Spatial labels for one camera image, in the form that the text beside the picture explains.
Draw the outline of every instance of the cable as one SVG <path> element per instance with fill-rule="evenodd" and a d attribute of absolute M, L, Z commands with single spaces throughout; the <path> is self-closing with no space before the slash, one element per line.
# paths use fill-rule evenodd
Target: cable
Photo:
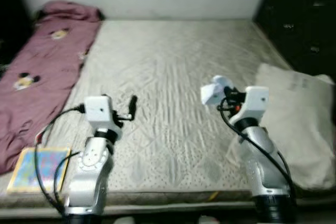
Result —
<path fill-rule="evenodd" d="M 219 105 L 219 108 L 220 108 L 219 112 L 221 113 L 221 117 L 222 117 L 223 121 L 225 122 L 225 124 L 231 130 L 233 130 L 235 133 L 237 133 L 243 140 L 248 141 L 251 145 L 253 145 L 256 149 L 258 149 L 264 156 L 267 157 L 268 160 L 271 161 L 272 164 L 274 164 L 274 166 L 280 171 L 280 173 L 282 174 L 282 176 L 287 181 L 287 183 L 289 185 L 289 188 L 290 188 L 291 200 L 292 200 L 293 204 L 296 205 L 296 193 L 295 193 L 295 189 L 294 189 L 294 184 L 293 184 L 293 181 L 292 181 L 292 179 L 290 177 L 289 167 L 288 167 L 288 165 L 287 165 L 284 157 L 281 155 L 280 152 L 278 152 L 278 155 L 280 156 L 281 160 L 283 161 L 285 169 L 288 170 L 287 173 L 284 171 L 284 169 L 282 169 L 282 167 L 279 165 L 279 163 L 271 155 L 269 155 L 263 148 L 261 148 L 258 144 L 256 144 L 255 142 L 253 142 L 247 135 L 245 135 L 240 130 L 238 130 L 236 127 L 234 127 L 232 124 L 230 124 L 230 122 L 226 118 L 226 116 L 224 114 L 224 111 L 222 109 L 225 101 L 226 101 L 226 97 L 224 97 L 222 99 L 222 101 L 220 102 L 220 105 Z"/>
<path fill-rule="evenodd" d="M 56 208 L 56 210 L 62 215 L 62 217 L 64 217 L 64 206 L 62 204 L 59 203 L 59 201 L 55 201 L 50 195 L 49 193 L 47 193 L 46 188 L 43 185 L 42 179 L 41 179 L 41 174 L 39 172 L 39 168 L 38 168 L 38 155 L 37 155 L 37 149 L 38 149 L 38 145 L 41 143 L 42 141 L 42 137 L 44 135 L 44 133 L 50 128 L 51 125 L 54 124 L 54 122 L 62 115 L 70 112 L 70 111 L 79 111 L 80 113 L 85 113 L 85 107 L 84 104 L 80 104 L 76 107 L 73 107 L 71 109 L 67 109 L 64 110 L 62 112 L 60 112 L 59 114 L 57 114 L 51 121 L 50 123 L 44 128 L 44 130 L 39 133 L 38 138 L 37 138 L 37 143 L 35 145 L 35 149 L 34 149 L 34 166 L 35 166 L 35 174 L 37 177 L 37 181 L 38 184 L 40 186 L 40 189 L 42 191 L 42 193 L 44 194 L 44 196 L 46 197 L 46 199 L 49 201 L 49 203 Z"/>
<path fill-rule="evenodd" d="M 58 192 L 57 192 L 57 176 L 58 176 L 59 169 L 61 168 L 62 164 L 66 160 L 72 158 L 73 156 L 76 156 L 79 153 L 80 152 L 75 152 L 75 153 L 70 154 L 69 156 L 66 156 L 65 158 L 62 159 L 61 162 L 59 162 L 58 166 L 56 167 L 55 174 L 54 174 L 54 195 L 55 195 L 55 200 L 56 200 L 58 205 L 62 206 L 62 201 L 60 200 Z"/>

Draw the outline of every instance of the pink blanket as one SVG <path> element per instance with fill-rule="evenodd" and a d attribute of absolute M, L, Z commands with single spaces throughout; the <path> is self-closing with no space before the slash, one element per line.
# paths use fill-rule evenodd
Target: pink blanket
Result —
<path fill-rule="evenodd" d="M 0 174 L 15 167 L 21 150 L 62 110 L 100 26 L 93 7 L 53 1 L 43 11 L 0 81 Z"/>

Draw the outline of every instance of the mattress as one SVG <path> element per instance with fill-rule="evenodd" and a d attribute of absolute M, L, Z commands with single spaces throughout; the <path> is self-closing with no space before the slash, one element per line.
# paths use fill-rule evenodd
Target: mattress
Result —
<path fill-rule="evenodd" d="M 225 158 L 234 134 L 214 108 L 201 105 L 200 87 L 221 74 L 242 90 L 262 62 L 289 69 L 260 34 L 247 20 L 103 23 L 66 108 L 105 93 L 122 113 L 131 95 L 139 98 L 135 121 L 115 145 L 107 207 L 250 204 L 244 171 Z M 73 112 L 57 121 L 46 144 L 80 151 L 91 135 L 85 116 Z M 63 196 L 75 167 L 73 158 Z M 2 187 L 9 178 L 1 177 Z M 2 207 L 47 205 L 41 194 L 3 189 L 1 197 Z"/>

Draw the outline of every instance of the pillow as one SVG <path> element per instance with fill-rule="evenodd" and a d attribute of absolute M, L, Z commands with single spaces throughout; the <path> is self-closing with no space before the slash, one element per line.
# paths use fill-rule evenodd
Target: pillow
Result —
<path fill-rule="evenodd" d="M 269 103 L 260 125 L 285 157 L 293 182 L 307 190 L 334 187 L 332 80 L 262 64 L 256 85 L 269 88 Z M 226 158 L 240 166 L 237 138 Z"/>

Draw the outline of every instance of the colorful book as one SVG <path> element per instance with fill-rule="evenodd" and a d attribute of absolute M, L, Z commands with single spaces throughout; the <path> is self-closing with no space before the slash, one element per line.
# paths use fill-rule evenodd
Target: colorful book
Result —
<path fill-rule="evenodd" d="M 38 149 L 39 171 L 47 191 L 54 189 L 54 174 L 58 164 L 63 158 L 70 154 L 70 148 L 40 148 Z M 57 190 L 60 191 L 68 160 L 66 160 L 58 171 Z M 35 174 L 34 148 L 22 150 L 19 160 L 15 166 L 12 178 L 8 184 L 8 193 L 30 193 L 40 191 Z"/>

